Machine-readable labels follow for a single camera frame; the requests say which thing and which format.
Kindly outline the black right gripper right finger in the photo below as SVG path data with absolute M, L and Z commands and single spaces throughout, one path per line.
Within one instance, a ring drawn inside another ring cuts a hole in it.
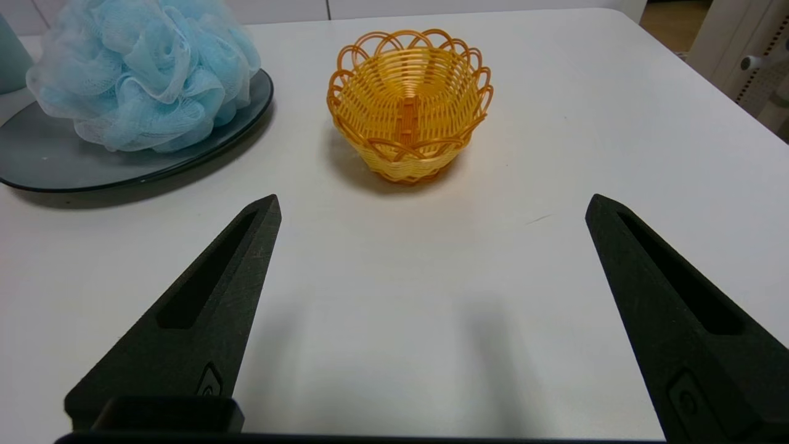
M 788 439 L 788 351 L 630 208 L 586 224 L 670 443 Z

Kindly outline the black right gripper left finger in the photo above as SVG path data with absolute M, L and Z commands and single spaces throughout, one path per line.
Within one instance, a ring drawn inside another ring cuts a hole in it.
M 122 397 L 231 397 L 282 214 L 240 211 L 64 399 L 74 432 Z

